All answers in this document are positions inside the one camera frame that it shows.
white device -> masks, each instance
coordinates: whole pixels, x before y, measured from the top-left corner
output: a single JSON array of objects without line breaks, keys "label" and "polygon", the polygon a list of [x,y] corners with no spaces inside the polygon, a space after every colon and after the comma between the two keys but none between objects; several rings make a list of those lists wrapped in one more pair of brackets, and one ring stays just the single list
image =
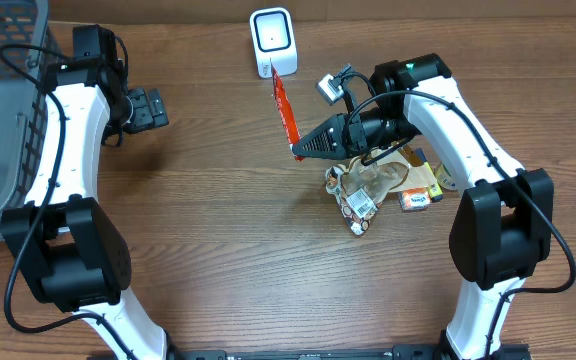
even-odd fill
[{"label": "white device", "polygon": [[271,66],[279,75],[297,71],[297,45],[288,10],[275,7],[255,11],[250,15],[250,31],[259,76],[272,77]]},{"label": "white device", "polygon": [[[99,86],[84,84],[59,86],[54,91],[66,117],[66,141],[57,175],[57,186],[50,204],[68,201],[71,195],[97,199],[97,170],[104,127],[110,118],[110,108]],[[51,98],[46,97],[48,126],[37,177],[26,195],[25,204],[44,201],[48,179],[55,164],[59,142],[59,111]]]}]

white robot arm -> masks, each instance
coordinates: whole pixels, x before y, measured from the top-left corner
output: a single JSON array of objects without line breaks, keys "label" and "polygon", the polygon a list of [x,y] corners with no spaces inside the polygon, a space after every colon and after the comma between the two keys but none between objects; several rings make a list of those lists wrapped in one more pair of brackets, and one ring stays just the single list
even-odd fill
[{"label": "white robot arm", "polygon": [[[129,286],[127,245],[97,204],[102,144],[111,135],[117,134],[121,140],[123,132],[135,134],[167,125],[163,101],[157,90],[149,96],[143,89],[128,91],[127,67],[117,60],[111,31],[99,26],[76,27],[73,39],[74,58],[50,65],[44,74],[47,91],[55,96],[67,120],[54,191],[40,219],[42,231],[33,232],[24,258],[18,257],[23,239],[30,233],[28,226],[38,216],[33,209],[44,202],[57,158],[61,118],[57,104],[48,97],[38,173],[25,198],[26,206],[4,212],[2,235],[18,257],[19,269],[37,300],[52,302],[88,322],[119,359],[172,359],[169,356],[176,348],[148,317]],[[44,244],[67,232],[74,243]],[[86,315],[102,317],[105,324]],[[129,351],[122,349],[119,341]]]},{"label": "white robot arm", "polygon": [[[517,176],[517,171],[523,169],[517,160],[510,157],[495,142],[470,111],[459,93],[457,82],[453,78],[437,76],[420,81],[419,86],[414,90],[435,95],[454,103],[468,116],[488,148],[497,158],[499,165],[510,176]],[[475,187],[475,184],[481,180],[488,183],[503,180],[501,175],[489,165],[490,160],[484,155],[472,132],[456,113],[447,111],[445,106],[433,100],[406,95],[404,114],[408,121],[428,139],[444,166],[448,168],[460,193]],[[447,340],[459,359],[484,357],[488,329],[501,294],[510,289],[521,287],[524,281],[525,279],[513,277],[495,284],[491,289],[482,290],[476,282],[462,280],[457,309],[446,329]],[[510,302],[507,302],[497,322],[491,345],[491,352],[493,353],[501,346],[499,336],[509,308]]]}]

small white box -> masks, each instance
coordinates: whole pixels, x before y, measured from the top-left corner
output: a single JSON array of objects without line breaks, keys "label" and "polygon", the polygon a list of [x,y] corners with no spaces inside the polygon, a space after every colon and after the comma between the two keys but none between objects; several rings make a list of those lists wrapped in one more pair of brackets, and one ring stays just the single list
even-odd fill
[{"label": "small white box", "polygon": [[279,75],[297,71],[297,45],[288,10],[275,7],[255,11],[250,15],[250,31],[259,76],[272,77],[271,63]]}]

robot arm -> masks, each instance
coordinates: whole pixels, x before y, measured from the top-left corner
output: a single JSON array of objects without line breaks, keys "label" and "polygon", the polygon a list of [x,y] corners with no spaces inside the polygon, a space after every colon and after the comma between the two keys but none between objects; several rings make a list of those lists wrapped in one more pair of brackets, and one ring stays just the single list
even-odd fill
[{"label": "robot arm", "polygon": [[[347,88],[334,81],[335,77],[327,76],[318,84],[331,105],[342,97],[352,98],[344,96]],[[508,181],[491,166],[471,129],[445,104],[466,115],[497,163],[513,178],[510,181],[517,181],[549,218],[552,181],[543,170],[526,172],[495,142],[470,111],[450,70],[437,55],[378,65],[369,86],[376,89],[377,108],[353,117],[355,104],[346,101],[349,115],[331,117],[295,144],[293,153],[344,159],[418,134],[428,139],[462,195],[449,243],[464,279],[455,315],[442,333],[437,351],[452,360],[484,358],[488,332],[502,294],[520,288],[525,278],[532,275],[536,263],[547,258],[550,232],[526,204],[517,200]],[[386,93],[401,90],[429,94],[445,104],[413,94],[385,97]],[[502,217],[502,206],[515,208],[515,212]],[[490,339],[490,354],[503,352],[499,336],[511,300],[509,297],[501,309]]]},{"label": "robot arm", "polygon": [[[52,91],[67,117],[63,157],[55,190],[20,260],[31,292],[62,312],[102,316],[115,332],[84,318],[118,359],[168,359],[176,351],[165,331],[146,314],[130,288],[131,263],[126,242],[97,203],[97,170],[102,144],[111,135],[135,134],[167,125],[157,90],[128,90],[127,74],[117,60],[114,34],[97,25],[73,29],[72,60],[48,66],[44,91]],[[37,177],[23,208],[6,210],[1,232],[15,257],[44,201],[60,136],[56,104],[47,98],[48,122]],[[46,241],[70,232],[73,243]]]}]

white plastic casing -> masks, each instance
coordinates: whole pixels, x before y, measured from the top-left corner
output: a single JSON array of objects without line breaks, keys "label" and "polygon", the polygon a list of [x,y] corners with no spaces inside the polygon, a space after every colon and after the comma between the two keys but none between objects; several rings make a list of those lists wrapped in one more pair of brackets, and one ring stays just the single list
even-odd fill
[{"label": "white plastic casing", "polygon": [[[110,118],[106,97],[98,86],[83,84],[58,86],[53,93],[64,108],[68,120],[63,158],[57,176],[58,187],[55,187],[50,204],[64,203],[74,194],[97,199],[101,136]],[[46,104],[48,126],[41,162],[24,202],[34,201],[35,206],[39,206],[46,196],[59,143],[59,111],[49,97],[46,97]]]},{"label": "white plastic casing", "polygon": [[[470,111],[453,78],[437,76],[420,81],[419,86],[413,90],[429,93],[454,103],[470,119],[486,146],[509,176],[517,176],[517,170],[523,169],[517,160],[510,157],[497,144]],[[460,194],[474,187],[479,180],[495,183],[503,179],[495,168],[489,166],[489,160],[474,135],[454,111],[434,100],[406,95],[404,115],[428,139],[450,172]],[[448,342],[459,359],[480,359],[484,356],[486,337],[501,294],[521,287],[524,281],[525,279],[513,278],[495,284],[492,289],[482,290],[477,283],[462,280],[457,310],[446,329]],[[491,353],[500,347],[499,336],[512,298],[511,296],[502,308],[493,333]]]},{"label": "white plastic casing", "polygon": [[[101,303],[82,306],[73,314],[85,312],[102,315],[108,320],[110,326],[117,332],[124,344],[132,350],[137,359],[164,360],[166,358],[167,344],[164,329],[150,320],[130,287],[121,292],[121,300],[117,305]],[[95,319],[83,320],[97,331],[118,359],[127,358],[103,325],[97,325]]]},{"label": "white plastic casing", "polygon": [[288,10],[275,7],[257,10],[250,15],[250,31],[262,78],[272,77],[272,66],[279,75],[297,71],[297,45]]},{"label": "white plastic casing", "polygon": [[[486,336],[501,294],[521,287],[526,279],[512,278],[495,284],[490,290],[481,290],[474,282],[462,280],[457,310],[446,329],[446,337],[459,359],[481,359],[486,352]],[[492,336],[490,353],[501,346],[499,336],[510,309],[511,295],[501,310]]]},{"label": "white plastic casing", "polygon": [[337,88],[335,88],[330,84],[333,79],[334,77],[332,75],[326,74],[326,76],[317,83],[317,90],[330,106],[334,105],[337,100],[344,96],[344,89],[341,85],[337,85]]},{"label": "white plastic casing", "polygon": [[[477,117],[470,111],[459,93],[457,82],[453,78],[437,76],[420,81],[413,90],[429,93],[453,102],[473,123],[486,146],[497,158],[499,165],[511,177],[517,176],[517,170],[523,166],[488,134]],[[426,98],[406,95],[404,115],[428,139],[439,158],[444,163],[457,185],[459,193],[475,186],[479,180],[495,183],[503,178],[494,167],[488,166],[489,160],[481,146],[464,121],[445,106]]]}]

